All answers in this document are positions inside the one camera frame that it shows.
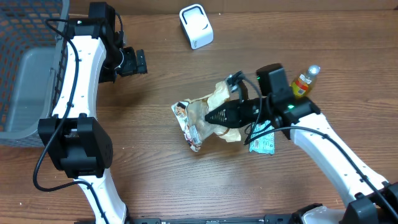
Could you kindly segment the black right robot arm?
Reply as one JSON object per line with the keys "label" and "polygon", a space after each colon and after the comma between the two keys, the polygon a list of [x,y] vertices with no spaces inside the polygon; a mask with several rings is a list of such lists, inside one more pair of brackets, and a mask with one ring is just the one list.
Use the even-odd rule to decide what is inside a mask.
{"label": "black right robot arm", "polygon": [[313,203],[290,215],[266,215],[265,223],[397,223],[397,184],[366,165],[335,133],[320,108],[308,97],[294,97],[283,66],[266,65],[256,71],[258,98],[250,100],[243,72],[227,77],[238,91],[205,115],[205,121],[227,128],[270,121],[271,132],[281,131],[303,149],[339,193],[344,209]]}

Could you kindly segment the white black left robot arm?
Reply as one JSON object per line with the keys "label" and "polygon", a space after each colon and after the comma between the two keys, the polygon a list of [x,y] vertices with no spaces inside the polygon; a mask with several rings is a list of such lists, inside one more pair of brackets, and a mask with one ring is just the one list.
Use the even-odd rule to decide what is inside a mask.
{"label": "white black left robot arm", "polygon": [[113,143],[97,120],[96,100],[100,83],[147,73],[144,51],[124,45],[121,16],[106,2],[91,2],[87,17],[62,24],[65,76],[50,117],[38,123],[42,155],[82,189],[95,223],[130,223],[111,176]]}

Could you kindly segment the grey plastic mesh basket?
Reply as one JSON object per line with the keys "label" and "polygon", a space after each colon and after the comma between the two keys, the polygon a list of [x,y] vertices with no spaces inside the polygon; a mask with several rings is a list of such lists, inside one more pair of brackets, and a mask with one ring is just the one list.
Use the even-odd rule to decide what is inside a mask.
{"label": "grey plastic mesh basket", "polygon": [[1,1],[1,145],[41,147],[39,119],[60,97],[66,42],[53,29],[68,19],[69,0]]}

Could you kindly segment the white barcode scanner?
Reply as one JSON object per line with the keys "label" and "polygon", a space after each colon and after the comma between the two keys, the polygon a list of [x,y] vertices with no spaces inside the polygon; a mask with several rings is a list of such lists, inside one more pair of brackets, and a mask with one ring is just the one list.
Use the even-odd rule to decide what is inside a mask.
{"label": "white barcode scanner", "polygon": [[192,4],[180,10],[180,25],[193,50],[212,43],[214,33],[202,5]]}

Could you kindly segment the brown snack pouch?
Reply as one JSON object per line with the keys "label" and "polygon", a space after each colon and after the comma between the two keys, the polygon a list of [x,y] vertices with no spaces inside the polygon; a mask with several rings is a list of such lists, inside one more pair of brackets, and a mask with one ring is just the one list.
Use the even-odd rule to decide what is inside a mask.
{"label": "brown snack pouch", "polygon": [[225,81],[215,85],[213,93],[194,100],[178,101],[171,106],[190,149],[198,152],[205,139],[212,134],[226,142],[238,142],[241,134],[238,129],[226,128],[205,121],[205,115],[230,100],[229,90]]}

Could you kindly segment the teal wipes pack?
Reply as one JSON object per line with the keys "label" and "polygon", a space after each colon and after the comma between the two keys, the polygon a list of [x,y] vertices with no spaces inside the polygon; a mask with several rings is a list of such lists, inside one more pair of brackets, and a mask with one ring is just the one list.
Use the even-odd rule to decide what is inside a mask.
{"label": "teal wipes pack", "polygon": [[[252,134],[252,138],[262,134],[266,131],[270,131],[274,129],[271,125],[270,121],[265,121],[264,123],[258,124],[254,128],[254,132]],[[258,139],[255,139],[253,142],[249,144],[249,151],[256,152],[259,154],[270,154],[273,155],[275,152],[275,141],[274,141],[274,133],[270,133],[268,135],[262,136]]]}

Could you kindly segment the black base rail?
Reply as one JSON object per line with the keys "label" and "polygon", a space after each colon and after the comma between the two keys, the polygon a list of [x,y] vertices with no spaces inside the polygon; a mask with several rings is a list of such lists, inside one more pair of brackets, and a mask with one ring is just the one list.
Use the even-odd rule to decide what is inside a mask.
{"label": "black base rail", "polygon": [[263,217],[235,217],[235,218],[127,218],[127,224],[289,224],[294,223],[291,215],[277,214]]}

